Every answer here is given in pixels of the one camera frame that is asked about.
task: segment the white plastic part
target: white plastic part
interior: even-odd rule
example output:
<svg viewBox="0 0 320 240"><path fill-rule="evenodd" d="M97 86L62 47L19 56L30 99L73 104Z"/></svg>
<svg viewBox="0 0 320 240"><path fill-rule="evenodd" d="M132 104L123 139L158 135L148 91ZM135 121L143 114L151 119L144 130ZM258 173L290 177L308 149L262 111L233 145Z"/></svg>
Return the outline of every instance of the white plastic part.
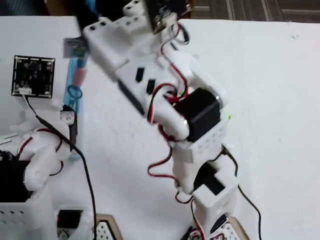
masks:
<svg viewBox="0 0 320 240"><path fill-rule="evenodd" d="M207 160L214 159L220 153L226 127L227 120L222 119L197 141L193 143L183 141L174 144L173 173L178 178L184 193L192 193L199 168Z"/></svg>
<svg viewBox="0 0 320 240"><path fill-rule="evenodd" d="M93 211L90 208L84 210L81 214L78 228L69 237L69 240L89 240L92 236L93 218Z"/></svg>
<svg viewBox="0 0 320 240"><path fill-rule="evenodd" d="M241 240L231 223L226 222L210 235L210 239L218 234L223 234L223 240Z"/></svg>
<svg viewBox="0 0 320 240"><path fill-rule="evenodd" d="M168 16L162 19L162 24L166 28L171 27L177 22L178 15L175 12L170 13Z"/></svg>
<svg viewBox="0 0 320 240"><path fill-rule="evenodd" d="M0 202L1 240L56 240L56 224L47 185L26 202Z"/></svg>
<svg viewBox="0 0 320 240"><path fill-rule="evenodd" d="M224 186L219 194L215 195L205 184L202 184L192 194L196 205L195 216L207 238L218 218L231 211L228 203L235 197L238 186L237 178L230 175L226 169L218 171L214 176Z"/></svg>
<svg viewBox="0 0 320 240"><path fill-rule="evenodd" d="M23 183L29 191L38 191L57 168L58 161L53 144L40 148L31 158L24 173Z"/></svg>
<svg viewBox="0 0 320 240"><path fill-rule="evenodd" d="M144 13L143 0L132 0L123 8L123 14L128 17L142 16Z"/></svg>
<svg viewBox="0 0 320 240"><path fill-rule="evenodd" d="M97 240L115 240L106 222L100 222L96 228Z"/></svg>
<svg viewBox="0 0 320 240"><path fill-rule="evenodd" d="M122 17L112 22L106 17L84 28L93 60L114 80L114 72L130 61L140 46L149 45L150 34L145 16Z"/></svg>

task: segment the red wire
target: red wire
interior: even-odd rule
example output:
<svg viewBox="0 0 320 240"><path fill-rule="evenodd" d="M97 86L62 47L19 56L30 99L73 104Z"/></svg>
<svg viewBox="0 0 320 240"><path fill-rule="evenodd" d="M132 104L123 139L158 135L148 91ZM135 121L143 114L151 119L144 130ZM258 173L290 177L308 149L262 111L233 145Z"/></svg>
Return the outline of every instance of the red wire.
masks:
<svg viewBox="0 0 320 240"><path fill-rule="evenodd" d="M217 234L217 235L215 235L215 236L213 236L213 237L211 237L210 240L217 239L217 238L219 238L219 237L221 237L221 236L222 236L222 239L221 239L221 240L224 240L224 239L225 239L225 235L224 235L222 232L219 233L219 234Z"/></svg>
<svg viewBox="0 0 320 240"><path fill-rule="evenodd" d="M164 83L159 84L159 85L155 88L155 90L153 91L153 94L152 94L152 98L151 98L150 105L149 105L149 111L148 111L148 115L147 115L147 120L148 120L148 122L151 123L151 124L152 124L152 122L151 122L152 119L151 119L151 118L152 118L153 111L154 111L153 104L154 104L155 96L156 96L156 94L159 92L159 90L160 90L161 88L165 87L165 86L173 87L174 90L175 90L175 93L178 94L178 90L177 90L176 86L173 85L172 83L164 82Z"/></svg>
<svg viewBox="0 0 320 240"><path fill-rule="evenodd" d="M18 160L20 159L20 156L21 156L24 148L26 147L26 145L27 145L28 143L30 143L30 141L31 141L32 139L33 139L32 136L30 136L30 137L21 145L21 147L19 148L18 155L16 156Z"/></svg>
<svg viewBox="0 0 320 240"><path fill-rule="evenodd" d="M48 128L39 128L39 129L36 130L36 132L48 132L48 133L54 134L54 133L53 133L50 129L48 129ZM33 137L30 136L30 137L21 145L21 147L19 148L19 152L18 152L18 154L17 154L17 159L18 159L18 160L20 159L20 156L21 156L24 148L27 146L28 143L30 143L30 141L31 141L32 139L33 139ZM60 149L61 145L62 145L62 139L60 138L60 143L59 143L59 145L56 147L55 152L57 152L57 151Z"/></svg>
<svg viewBox="0 0 320 240"><path fill-rule="evenodd" d="M180 186L179 180L173 175L150 172L150 169L152 169L154 167L157 167L157 166L160 166L160 165L165 164L166 162L168 162L170 160L171 156L172 156L172 152L173 152L173 149L172 149L172 147L170 147L170 152L169 152L168 156L165 159L163 159L162 161L150 164L148 166L148 174L149 174L149 176L156 177L156 178L170 178L170 179L173 179L176 182L177 186Z"/></svg>

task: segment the white surface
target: white surface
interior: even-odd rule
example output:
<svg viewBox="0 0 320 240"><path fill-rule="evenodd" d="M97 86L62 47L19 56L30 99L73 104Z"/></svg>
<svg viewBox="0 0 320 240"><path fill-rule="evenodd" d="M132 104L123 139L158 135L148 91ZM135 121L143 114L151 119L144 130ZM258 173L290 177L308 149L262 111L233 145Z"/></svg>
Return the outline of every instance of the white surface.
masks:
<svg viewBox="0 0 320 240"><path fill-rule="evenodd" d="M2 33L20 26L20 31L7 30L0 38L3 50L11 49L11 55L36 56L42 49L62 56L57 50L59 40L75 37L77 32L70 17L9 19L0 18ZM228 91L232 120L226 141L234 146L231 152L239 163L242 189L262 212L263 239L316 239L320 227L320 25L183 23L191 34L186 48ZM45 43L37 41L39 32ZM19 36L28 44L21 44ZM11 82L9 66L1 67L1 81L9 76ZM89 61L88 67L83 86L83 151L97 212L114 215L124 239L178 239L191 223L190 206L175 202L173 181L147 175L148 164L168 154L165 141L96 65ZM0 97L3 113L2 90ZM232 162L225 159L233 171ZM159 171L171 169L172 162ZM52 189L60 194L54 196L55 204L90 203L81 161L69 164L52 182ZM257 214L239 194L235 216L251 239L257 239Z"/></svg>

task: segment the black cable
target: black cable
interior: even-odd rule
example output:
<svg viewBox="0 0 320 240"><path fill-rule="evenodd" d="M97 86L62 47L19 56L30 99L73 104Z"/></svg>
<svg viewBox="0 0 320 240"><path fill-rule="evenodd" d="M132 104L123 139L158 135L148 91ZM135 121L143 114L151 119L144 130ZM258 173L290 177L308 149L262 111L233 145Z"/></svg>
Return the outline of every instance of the black cable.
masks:
<svg viewBox="0 0 320 240"><path fill-rule="evenodd" d="M234 163L235 169L234 169L234 175L237 177L238 176L238 169L239 169L239 165L236 161L236 159L234 158L234 156L229 152L229 150L222 144L222 154L227 155ZM259 220L258 220L258 234L259 234L259 240L262 240L261 237L261 213L259 211L259 209L257 208L257 206L245 195L245 193L242 191L240 185L238 185L238 189L240 191L240 193L242 194L242 196L245 198L245 200L248 201L248 203L256 210L256 212L258 213L259 216Z"/></svg>
<svg viewBox="0 0 320 240"><path fill-rule="evenodd" d="M92 208L93 208L93 235L94 238L93 240L97 240L97 212L96 212L96 201L95 201L95 195L94 195L94 190L92 188L92 184L91 184L91 180L90 180L90 175L89 175L89 170L88 170L88 166L87 166L87 161L86 158L84 156L84 154L65 136L63 135L59 130L57 130L54 126L52 126L49 122L47 122L46 120L44 120L43 118L41 118L40 116L37 115L36 111L33 109L33 107L30 105L28 97L23 96L26 100L26 103L28 104L28 106L31 108L31 110L34 112L35 117L39 120L39 122L41 124L43 124L44 126L46 126L48 129L50 129L52 131L52 133L56 134L58 137L60 137L65 143L67 143L68 145L71 146L72 149L74 149L81 157L82 162L83 162L83 166L84 166L84 171L85 171L85 176L86 176L86 180L88 182L88 186L89 186L89 190L90 190L90 195L91 195L91 200L92 200Z"/></svg>
<svg viewBox="0 0 320 240"><path fill-rule="evenodd" d="M59 173L61 173L62 169L64 168L64 161L60 161L60 164L61 164L61 167L59 169L59 171L57 171L56 173L53 173L53 174L50 174L49 176L52 177L52 176L56 176L58 175Z"/></svg>
<svg viewBox="0 0 320 240"><path fill-rule="evenodd" d="M66 230L63 229L62 232L65 233L65 235L66 235L67 238L70 238L70 235L69 235L69 233L68 233Z"/></svg>

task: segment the black circuit board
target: black circuit board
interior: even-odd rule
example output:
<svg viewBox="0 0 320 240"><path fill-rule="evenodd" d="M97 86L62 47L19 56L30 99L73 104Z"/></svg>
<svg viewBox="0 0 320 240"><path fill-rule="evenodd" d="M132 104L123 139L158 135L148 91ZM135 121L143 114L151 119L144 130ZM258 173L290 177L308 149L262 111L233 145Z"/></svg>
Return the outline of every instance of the black circuit board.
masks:
<svg viewBox="0 0 320 240"><path fill-rule="evenodd" d="M55 62L55 58L15 55L11 95L51 99Z"/></svg>
<svg viewBox="0 0 320 240"><path fill-rule="evenodd" d="M161 20L171 13L176 13L180 19L186 13L191 11L189 0L145 0L149 20L154 33L164 29Z"/></svg>

